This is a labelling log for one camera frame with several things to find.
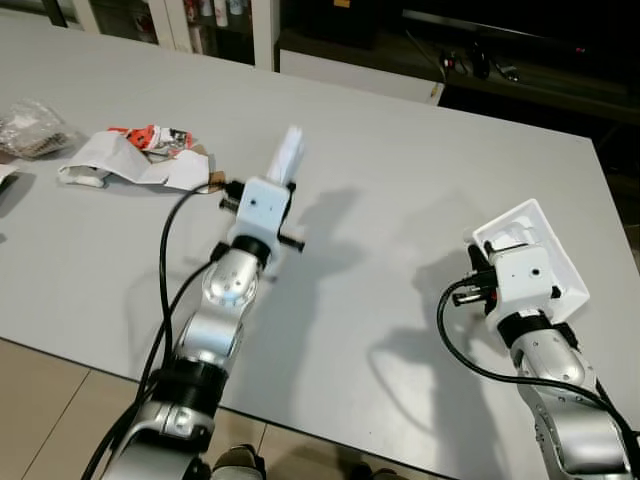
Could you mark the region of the white folding table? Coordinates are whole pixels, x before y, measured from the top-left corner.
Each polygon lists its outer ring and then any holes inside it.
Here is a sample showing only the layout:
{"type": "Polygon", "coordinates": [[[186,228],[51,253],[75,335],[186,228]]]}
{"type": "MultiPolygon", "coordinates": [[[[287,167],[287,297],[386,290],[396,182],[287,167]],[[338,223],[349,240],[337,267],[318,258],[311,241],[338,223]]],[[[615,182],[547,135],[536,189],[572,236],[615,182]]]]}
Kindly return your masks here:
{"type": "MultiPolygon", "coordinates": [[[[640,429],[640,275],[585,138],[0,18],[0,108],[27,99],[83,132],[188,129],[233,178],[264,173],[302,129],[287,229],[305,251],[255,302],[229,410],[433,474],[545,479],[516,389],[454,361],[434,321],[472,230],[536,198],[589,285],[568,316],[582,352],[640,429]]],[[[64,186],[64,161],[24,163],[0,198],[0,338],[137,378],[179,195],[64,186]]]]}

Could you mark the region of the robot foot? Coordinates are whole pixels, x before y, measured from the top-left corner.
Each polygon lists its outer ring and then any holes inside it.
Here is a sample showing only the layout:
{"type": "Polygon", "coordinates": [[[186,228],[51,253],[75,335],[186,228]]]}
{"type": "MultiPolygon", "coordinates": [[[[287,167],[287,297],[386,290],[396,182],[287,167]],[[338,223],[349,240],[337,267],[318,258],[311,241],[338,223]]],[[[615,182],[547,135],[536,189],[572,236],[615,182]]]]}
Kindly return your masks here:
{"type": "Polygon", "coordinates": [[[346,480],[408,480],[393,468],[374,468],[369,463],[357,463],[349,468],[346,480]]]}
{"type": "Polygon", "coordinates": [[[209,480],[268,480],[265,458],[250,444],[239,444],[221,453],[209,480]]]}

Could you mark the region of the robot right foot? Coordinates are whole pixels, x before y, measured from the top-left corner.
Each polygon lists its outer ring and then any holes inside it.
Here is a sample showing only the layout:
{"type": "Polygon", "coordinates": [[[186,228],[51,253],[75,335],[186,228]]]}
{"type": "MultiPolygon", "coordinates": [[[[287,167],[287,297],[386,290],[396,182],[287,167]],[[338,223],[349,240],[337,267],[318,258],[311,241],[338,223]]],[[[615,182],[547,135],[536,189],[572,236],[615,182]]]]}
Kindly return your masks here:
{"type": "Polygon", "coordinates": [[[349,468],[346,480],[408,480],[393,468],[374,468],[369,463],[357,463],[349,468]]]}

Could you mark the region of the white plastic tray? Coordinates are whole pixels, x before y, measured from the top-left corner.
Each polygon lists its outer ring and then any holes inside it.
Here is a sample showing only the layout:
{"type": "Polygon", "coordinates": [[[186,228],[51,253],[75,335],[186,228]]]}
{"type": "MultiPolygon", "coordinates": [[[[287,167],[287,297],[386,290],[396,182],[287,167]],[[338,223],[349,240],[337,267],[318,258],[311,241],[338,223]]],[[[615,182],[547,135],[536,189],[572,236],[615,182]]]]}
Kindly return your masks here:
{"type": "MultiPolygon", "coordinates": [[[[584,279],[573,265],[570,256],[564,251],[562,243],[559,242],[556,233],[550,227],[547,216],[535,198],[530,198],[499,215],[498,218],[481,225],[472,232],[470,243],[483,248],[488,259],[495,251],[520,247],[524,244],[539,244],[547,248],[558,282],[552,293],[556,316],[547,316],[547,319],[553,323],[564,323],[567,317],[575,314],[590,300],[590,292],[584,279]]],[[[497,329],[499,324],[486,323],[492,330],[497,329]]]]}

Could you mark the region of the white paper sheet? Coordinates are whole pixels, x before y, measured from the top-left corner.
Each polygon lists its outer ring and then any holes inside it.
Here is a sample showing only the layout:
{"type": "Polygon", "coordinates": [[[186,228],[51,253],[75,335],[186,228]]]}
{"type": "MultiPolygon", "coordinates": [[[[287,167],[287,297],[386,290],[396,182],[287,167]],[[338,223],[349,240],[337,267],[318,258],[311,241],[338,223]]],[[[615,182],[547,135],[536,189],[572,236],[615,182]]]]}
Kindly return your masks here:
{"type": "Polygon", "coordinates": [[[122,134],[99,132],[58,169],[64,184],[102,188],[110,175],[138,186],[163,186],[209,193],[216,188],[204,148],[184,148],[168,159],[152,161],[122,134]]]}

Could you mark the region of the clear plastic bag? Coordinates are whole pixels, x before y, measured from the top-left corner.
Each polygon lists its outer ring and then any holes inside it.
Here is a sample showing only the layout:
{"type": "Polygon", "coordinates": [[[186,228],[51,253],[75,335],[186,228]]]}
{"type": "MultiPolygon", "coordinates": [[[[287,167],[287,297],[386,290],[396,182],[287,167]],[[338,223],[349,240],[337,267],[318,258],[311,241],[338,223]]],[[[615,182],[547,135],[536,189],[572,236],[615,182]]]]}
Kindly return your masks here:
{"type": "Polygon", "coordinates": [[[0,152],[41,157],[72,146],[79,133],[41,102],[26,99],[0,111],[0,152]]]}

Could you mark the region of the white paper piece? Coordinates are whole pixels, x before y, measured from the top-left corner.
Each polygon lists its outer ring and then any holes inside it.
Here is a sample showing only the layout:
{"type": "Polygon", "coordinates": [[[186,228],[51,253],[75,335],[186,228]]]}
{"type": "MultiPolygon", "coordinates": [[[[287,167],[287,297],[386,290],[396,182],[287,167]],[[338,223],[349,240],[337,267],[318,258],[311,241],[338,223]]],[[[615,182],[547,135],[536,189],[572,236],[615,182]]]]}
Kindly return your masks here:
{"type": "Polygon", "coordinates": [[[305,150],[305,142],[303,142],[302,129],[297,125],[291,125],[276,148],[266,178],[279,186],[292,184],[294,174],[297,173],[302,160],[303,150],[305,150]]]}

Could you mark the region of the white shelf cabinet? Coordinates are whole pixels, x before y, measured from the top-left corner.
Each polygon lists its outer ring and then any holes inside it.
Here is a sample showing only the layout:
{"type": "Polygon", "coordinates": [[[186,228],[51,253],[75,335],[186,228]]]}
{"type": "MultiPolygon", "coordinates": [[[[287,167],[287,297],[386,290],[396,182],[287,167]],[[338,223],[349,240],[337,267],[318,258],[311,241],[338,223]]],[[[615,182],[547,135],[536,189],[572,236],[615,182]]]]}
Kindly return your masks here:
{"type": "Polygon", "coordinates": [[[278,70],[282,0],[49,0],[84,31],[278,70]]]}

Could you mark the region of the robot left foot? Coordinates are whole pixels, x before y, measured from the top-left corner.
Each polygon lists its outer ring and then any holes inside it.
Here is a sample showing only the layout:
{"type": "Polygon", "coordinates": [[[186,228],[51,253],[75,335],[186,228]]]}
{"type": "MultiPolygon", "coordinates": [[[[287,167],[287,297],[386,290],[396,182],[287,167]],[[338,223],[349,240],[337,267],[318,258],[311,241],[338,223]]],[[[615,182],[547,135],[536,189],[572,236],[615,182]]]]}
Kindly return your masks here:
{"type": "Polygon", "coordinates": [[[250,444],[239,444],[221,453],[209,480],[268,480],[265,458],[250,444]]]}

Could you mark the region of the red white wrapper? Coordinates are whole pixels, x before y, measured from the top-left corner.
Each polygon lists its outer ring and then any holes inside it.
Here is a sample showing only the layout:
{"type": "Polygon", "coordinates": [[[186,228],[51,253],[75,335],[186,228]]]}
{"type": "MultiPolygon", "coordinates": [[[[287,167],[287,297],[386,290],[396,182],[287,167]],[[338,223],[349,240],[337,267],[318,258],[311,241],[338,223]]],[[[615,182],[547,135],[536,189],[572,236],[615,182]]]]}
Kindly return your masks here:
{"type": "Polygon", "coordinates": [[[118,133],[127,138],[133,146],[145,154],[173,157],[179,152],[192,150],[197,145],[195,136],[188,131],[160,125],[146,125],[142,128],[109,127],[108,132],[118,133]]]}

